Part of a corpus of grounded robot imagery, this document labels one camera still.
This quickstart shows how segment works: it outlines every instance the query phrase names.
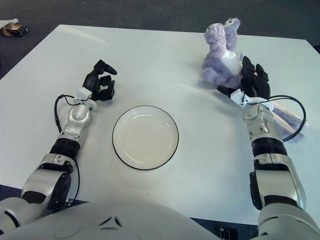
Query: white plate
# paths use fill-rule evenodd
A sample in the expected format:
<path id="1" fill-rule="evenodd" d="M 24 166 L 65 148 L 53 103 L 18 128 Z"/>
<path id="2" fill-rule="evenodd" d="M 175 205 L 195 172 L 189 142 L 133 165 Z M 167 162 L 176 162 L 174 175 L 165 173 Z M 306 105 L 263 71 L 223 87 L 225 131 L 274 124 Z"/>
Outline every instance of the white plate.
<path id="1" fill-rule="evenodd" d="M 154 106 L 137 106 L 116 122 L 113 147 L 118 157 L 138 170 L 156 169 L 170 160 L 179 141 L 171 116 Z"/>

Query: plush toy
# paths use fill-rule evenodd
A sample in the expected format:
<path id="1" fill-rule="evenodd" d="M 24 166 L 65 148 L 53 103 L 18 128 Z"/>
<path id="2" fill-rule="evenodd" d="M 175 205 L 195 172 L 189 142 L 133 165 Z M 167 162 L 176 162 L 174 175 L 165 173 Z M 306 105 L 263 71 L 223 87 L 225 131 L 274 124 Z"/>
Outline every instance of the plush toy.
<path id="1" fill-rule="evenodd" d="M 206 81 L 232 89 L 240 88 L 243 55 L 234 52 L 239 26 L 238 18 L 230 18 L 224 25 L 214 23 L 206 29 L 204 38 L 210 46 L 202 64 L 202 76 Z"/>
<path id="2" fill-rule="evenodd" d="M 256 67 L 249 58 L 243 57 L 242 53 L 234 52 L 237 46 L 237 30 L 240 26 L 238 18 L 230 18 L 224 24 L 211 24 L 204 33 L 205 41 L 210 46 L 210 51 L 202 64 L 203 78 L 215 85 L 218 90 L 229 95 L 237 89 L 249 97 L 270 97 L 268 74 L 261 65 Z M 272 112 L 276 126 L 283 139 L 292 135 L 305 124 L 303 120 L 288 111 L 281 105 L 272 102 Z M 292 142 L 303 139 L 300 132 Z"/>

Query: black joint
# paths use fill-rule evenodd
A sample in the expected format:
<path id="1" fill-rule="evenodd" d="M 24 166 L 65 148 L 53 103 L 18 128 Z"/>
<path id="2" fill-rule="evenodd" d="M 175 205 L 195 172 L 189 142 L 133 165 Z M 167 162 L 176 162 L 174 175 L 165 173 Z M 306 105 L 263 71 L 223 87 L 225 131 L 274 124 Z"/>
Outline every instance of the black joint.
<path id="1" fill-rule="evenodd" d="M 61 210 L 66 202 L 66 198 L 71 185 L 71 176 L 68 173 L 63 173 L 56 182 L 48 203 L 48 210 L 54 212 Z"/>
<path id="2" fill-rule="evenodd" d="M 284 143 L 276 138 L 262 137 L 251 143 L 253 155 L 261 154 L 283 154 L 287 156 Z"/>
<path id="3" fill-rule="evenodd" d="M 258 159 L 253 161 L 254 170 L 289 171 L 288 166 L 281 163 L 260 164 Z"/>
<path id="4" fill-rule="evenodd" d="M 10 212 L 8 212 L 8 211 L 5 211 L 4 212 L 4 214 L 6 214 L 9 218 L 11 218 L 11 220 L 12 220 L 12 222 L 13 222 L 13 224 L 14 224 L 14 226 L 17 228 L 17 227 L 20 227 L 20 224 L 19 224 L 19 222 L 18 222 L 18 220 L 16 219 L 16 217 L 15 216 L 13 216 Z"/>
<path id="5" fill-rule="evenodd" d="M 264 204 L 267 206 L 269 204 L 289 204 L 298 207 L 297 202 L 290 197 L 268 195 L 264 197 Z"/>
<path id="6" fill-rule="evenodd" d="M 76 160 L 80 144 L 72 139 L 59 138 L 51 148 L 51 154 L 60 154 Z"/>
<path id="7" fill-rule="evenodd" d="M 46 195 L 37 191 L 26 191 L 21 198 L 29 204 L 42 204 L 46 199 Z"/>
<path id="8" fill-rule="evenodd" d="M 262 202 L 260 198 L 256 172 L 255 171 L 251 172 L 249 177 L 250 177 L 250 193 L 251 193 L 252 203 L 256 209 L 261 210 Z"/>
<path id="9" fill-rule="evenodd" d="M 109 84 L 111 83 L 111 76 L 103 76 L 100 77 L 100 85 L 105 87 L 105 86 L 109 86 Z"/>
<path id="10" fill-rule="evenodd" d="M 71 174 L 74 171 L 74 168 L 72 167 L 69 161 L 64 161 L 63 165 L 45 162 L 41 164 L 37 169 L 48 169 L 60 172 L 67 172 L 68 174 Z"/>
<path id="11" fill-rule="evenodd" d="M 114 94 L 115 94 L 115 81 L 111 81 L 108 84 L 107 89 L 101 90 L 96 95 L 96 100 L 101 100 L 101 101 L 111 100 L 114 97 Z"/>

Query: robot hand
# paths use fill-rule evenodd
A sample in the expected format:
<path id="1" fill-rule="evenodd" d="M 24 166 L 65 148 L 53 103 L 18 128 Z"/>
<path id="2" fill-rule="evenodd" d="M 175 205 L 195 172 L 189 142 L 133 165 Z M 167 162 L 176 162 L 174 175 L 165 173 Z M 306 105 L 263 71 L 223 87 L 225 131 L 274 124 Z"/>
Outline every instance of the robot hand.
<path id="1" fill-rule="evenodd" d="M 99 75 L 105 72 L 117 75 L 116 70 L 104 61 L 99 60 L 97 64 L 94 65 L 93 71 L 90 72 L 84 80 L 83 87 L 92 92 L 90 99 L 93 101 L 107 101 L 112 99 L 115 94 L 115 81 L 111 80 L 111 76 L 107 75 L 99 78 Z"/>
<path id="2" fill-rule="evenodd" d="M 246 56 L 243 57 L 242 66 L 241 91 L 250 98 L 268 99 L 270 97 L 269 79 L 263 67 L 260 64 L 255 67 Z M 224 86 L 219 86 L 217 89 L 229 97 L 236 91 L 236 89 Z"/>

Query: white table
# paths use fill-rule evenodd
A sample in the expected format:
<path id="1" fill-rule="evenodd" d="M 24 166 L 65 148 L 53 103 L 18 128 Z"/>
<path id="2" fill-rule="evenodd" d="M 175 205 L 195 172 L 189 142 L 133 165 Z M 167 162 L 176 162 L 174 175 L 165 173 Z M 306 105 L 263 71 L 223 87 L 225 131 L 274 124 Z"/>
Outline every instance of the white table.
<path id="1" fill-rule="evenodd" d="M 208 49 L 201 33 L 59 25 L 0 81 L 0 184 L 23 187 L 58 136 L 56 97 L 74 95 L 102 59 L 118 71 L 115 95 L 93 113 L 78 156 L 78 199 L 141 198 L 188 217 L 257 224 L 242 109 L 202 81 Z M 306 210 L 320 225 L 320 56 L 305 40 L 273 37 L 241 35 L 238 50 L 265 68 L 273 95 L 294 96 L 307 110 L 305 141 L 285 146 L 307 195 Z M 165 110 L 179 130 L 176 153 L 156 170 L 131 169 L 113 149 L 114 124 L 139 105 Z M 294 103 L 283 105 L 299 113 Z M 61 101 L 62 125 L 69 109 Z"/>

